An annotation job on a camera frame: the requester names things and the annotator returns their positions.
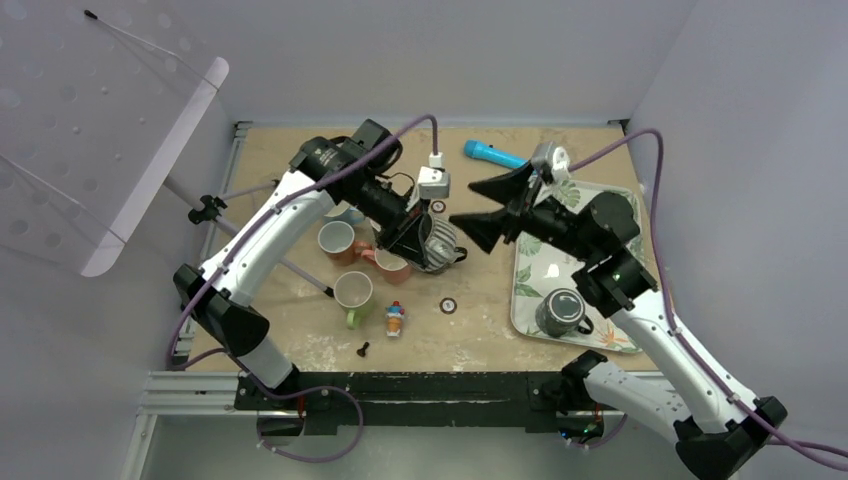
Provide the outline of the light blue ceramic mug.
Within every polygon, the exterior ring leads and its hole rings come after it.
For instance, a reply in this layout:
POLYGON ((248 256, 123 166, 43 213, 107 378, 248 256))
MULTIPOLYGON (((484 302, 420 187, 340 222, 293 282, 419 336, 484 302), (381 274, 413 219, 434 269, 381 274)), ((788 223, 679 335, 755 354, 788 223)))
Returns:
POLYGON ((324 223, 343 222, 350 226, 356 226, 365 220, 363 213, 347 202, 335 205, 323 217, 324 223))

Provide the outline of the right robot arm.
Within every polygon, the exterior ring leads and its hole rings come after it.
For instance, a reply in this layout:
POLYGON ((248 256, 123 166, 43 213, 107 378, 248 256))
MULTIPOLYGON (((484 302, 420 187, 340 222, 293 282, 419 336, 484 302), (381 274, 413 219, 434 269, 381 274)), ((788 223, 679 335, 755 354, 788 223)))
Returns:
POLYGON ((573 281, 584 302, 633 339, 671 384, 663 390, 588 351, 562 369, 554 388, 561 409, 599 403, 622 411, 671 442, 700 479, 732 476, 767 444, 786 408, 724 371, 666 305, 657 280, 629 250, 640 227, 626 197, 604 191, 573 212, 543 191, 530 166, 470 189, 498 209, 453 214, 453 225, 484 252, 528 234, 580 261, 573 281))

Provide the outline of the ice cream toy figure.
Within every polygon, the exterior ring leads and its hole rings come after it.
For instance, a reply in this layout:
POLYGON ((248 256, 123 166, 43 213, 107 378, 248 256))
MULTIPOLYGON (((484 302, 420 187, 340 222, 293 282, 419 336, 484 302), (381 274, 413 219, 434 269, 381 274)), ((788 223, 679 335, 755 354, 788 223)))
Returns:
POLYGON ((402 333, 406 310, 399 301, 394 301, 386 308, 386 335, 389 338, 399 338, 402 333))

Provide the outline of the pink ceramic mug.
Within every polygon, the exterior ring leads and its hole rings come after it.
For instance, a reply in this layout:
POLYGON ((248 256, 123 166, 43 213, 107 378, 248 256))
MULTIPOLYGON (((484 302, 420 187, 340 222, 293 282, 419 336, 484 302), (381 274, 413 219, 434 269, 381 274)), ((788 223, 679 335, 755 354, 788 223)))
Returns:
POLYGON ((406 282, 412 274, 412 267, 405 259, 388 251, 377 249, 371 257, 382 278, 391 285, 406 282))

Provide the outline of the white leaf-print tray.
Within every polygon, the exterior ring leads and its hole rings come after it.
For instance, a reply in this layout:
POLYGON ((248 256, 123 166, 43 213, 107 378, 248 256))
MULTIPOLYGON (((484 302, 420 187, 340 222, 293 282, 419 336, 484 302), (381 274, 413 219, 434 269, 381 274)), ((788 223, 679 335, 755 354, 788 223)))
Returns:
MULTIPOLYGON (((633 209, 633 217, 641 225, 641 196, 623 187, 602 185, 575 180, 565 181, 552 190, 552 196, 570 211, 578 213, 597 195, 611 192, 623 196, 633 209)), ((603 318, 577 294, 572 274, 583 267, 583 262, 544 244, 532 235, 522 233, 515 242, 513 297, 511 322, 519 334, 527 337, 567 343, 594 350, 608 350, 624 354, 641 353, 642 349, 611 320, 603 318), (568 312, 582 313, 580 328, 584 332, 570 331, 559 337, 548 335, 536 321, 536 311, 543 300, 556 289, 568 289, 565 294, 568 312)))

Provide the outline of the black chess pawn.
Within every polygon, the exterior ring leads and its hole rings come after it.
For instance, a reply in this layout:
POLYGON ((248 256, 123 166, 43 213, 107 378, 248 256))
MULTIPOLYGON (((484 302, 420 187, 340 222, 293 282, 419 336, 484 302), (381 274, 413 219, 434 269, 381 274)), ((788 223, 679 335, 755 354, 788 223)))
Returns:
POLYGON ((369 346, 370 344, 368 342, 364 342, 363 345, 356 350, 356 354, 361 358, 365 358, 369 346))

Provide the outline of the striped ceramic mug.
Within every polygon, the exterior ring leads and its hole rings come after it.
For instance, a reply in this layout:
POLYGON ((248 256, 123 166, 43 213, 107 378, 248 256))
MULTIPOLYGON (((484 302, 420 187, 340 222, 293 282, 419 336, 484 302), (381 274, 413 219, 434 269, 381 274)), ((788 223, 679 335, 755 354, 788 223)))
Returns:
POLYGON ((457 231, 442 217, 427 213, 419 229, 424 260, 416 268, 427 274, 441 274, 464 261, 468 250, 457 243, 457 231))

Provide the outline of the small round token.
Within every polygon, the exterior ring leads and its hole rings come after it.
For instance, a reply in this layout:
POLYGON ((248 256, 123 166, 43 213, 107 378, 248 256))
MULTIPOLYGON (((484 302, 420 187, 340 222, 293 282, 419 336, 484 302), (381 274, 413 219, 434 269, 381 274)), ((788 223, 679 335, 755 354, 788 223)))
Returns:
POLYGON ((441 200, 435 200, 431 203, 430 208, 434 213, 444 213, 446 210, 446 204, 441 200))
POLYGON ((443 298, 439 303, 439 308, 442 313, 453 314, 457 310, 457 303, 453 298, 443 298))

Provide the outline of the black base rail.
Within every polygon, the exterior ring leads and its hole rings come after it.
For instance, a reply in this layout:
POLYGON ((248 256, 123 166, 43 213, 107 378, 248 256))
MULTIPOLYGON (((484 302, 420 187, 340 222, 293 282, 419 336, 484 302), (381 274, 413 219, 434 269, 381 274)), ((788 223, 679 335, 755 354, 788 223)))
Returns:
POLYGON ((555 372, 303 372, 268 396, 241 377, 238 411, 291 414, 308 435, 340 426, 521 428, 593 441, 617 413, 555 372))

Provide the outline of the blue toy microphone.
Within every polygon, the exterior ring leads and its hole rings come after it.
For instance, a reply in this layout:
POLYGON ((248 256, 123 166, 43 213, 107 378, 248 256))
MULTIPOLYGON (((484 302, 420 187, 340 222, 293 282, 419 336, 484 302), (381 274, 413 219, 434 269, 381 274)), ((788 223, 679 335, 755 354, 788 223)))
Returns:
POLYGON ((468 158, 486 161, 509 169, 518 169, 527 163, 526 159, 498 150, 478 140, 466 141, 463 146, 463 153, 468 158))

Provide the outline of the light green ceramic mug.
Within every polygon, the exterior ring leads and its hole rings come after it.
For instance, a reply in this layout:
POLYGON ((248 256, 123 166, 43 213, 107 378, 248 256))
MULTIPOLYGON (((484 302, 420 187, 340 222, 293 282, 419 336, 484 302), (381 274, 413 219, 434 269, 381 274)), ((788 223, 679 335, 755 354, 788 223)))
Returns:
POLYGON ((374 285, 371 278, 361 271, 342 274, 336 280, 333 291, 350 330, 357 329, 374 310, 374 285))

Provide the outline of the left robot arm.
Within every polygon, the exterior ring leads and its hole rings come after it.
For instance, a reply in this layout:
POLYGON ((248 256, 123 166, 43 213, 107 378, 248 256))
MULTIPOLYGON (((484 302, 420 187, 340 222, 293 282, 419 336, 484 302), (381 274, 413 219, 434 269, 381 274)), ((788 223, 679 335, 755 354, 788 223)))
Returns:
POLYGON ((290 376, 293 363, 268 337, 269 321, 251 305, 256 292, 287 251, 338 201, 364 203, 361 189, 373 177, 366 169, 369 163, 413 127, 435 120, 423 114, 359 157, 336 151, 330 141, 307 143, 263 209, 221 251, 199 268, 184 264, 174 274, 182 303, 177 325, 194 319, 222 352, 259 377, 259 395, 272 408, 292 405, 298 382, 290 376))

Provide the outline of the dark grey mug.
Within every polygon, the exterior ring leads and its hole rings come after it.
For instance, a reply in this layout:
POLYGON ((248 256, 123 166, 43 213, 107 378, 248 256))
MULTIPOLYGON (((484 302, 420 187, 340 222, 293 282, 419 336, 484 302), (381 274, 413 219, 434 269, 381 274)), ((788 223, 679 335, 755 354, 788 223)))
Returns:
POLYGON ((573 335, 590 335, 595 326, 586 313, 582 297, 572 289, 552 290, 536 307, 535 322, 540 330, 552 338, 573 335))

